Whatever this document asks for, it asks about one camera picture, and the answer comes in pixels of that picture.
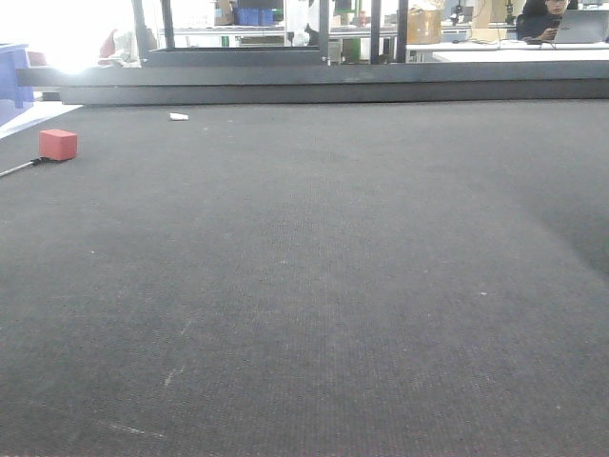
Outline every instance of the white table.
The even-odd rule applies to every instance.
[[[441,62],[551,62],[578,60],[609,60],[609,49],[599,50],[496,50],[438,51],[432,57]]]

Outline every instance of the blue crate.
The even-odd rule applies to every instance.
[[[273,25],[273,10],[272,9],[262,9],[259,14],[259,26],[272,26]]]
[[[27,46],[0,44],[0,125],[33,106],[33,89],[17,84],[17,69],[29,67]]]
[[[272,26],[273,10],[259,8],[238,8],[237,25],[239,26]]]

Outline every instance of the cardboard box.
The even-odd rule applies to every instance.
[[[214,25],[230,26],[235,23],[230,0],[216,0],[216,17]]]

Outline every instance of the laptop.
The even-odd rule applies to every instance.
[[[609,10],[567,10],[554,43],[597,43],[609,36]]]

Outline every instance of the white object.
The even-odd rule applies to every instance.
[[[171,112],[169,114],[169,119],[171,119],[172,121],[187,121],[188,120],[188,115],[187,114],[181,114],[179,112]]]

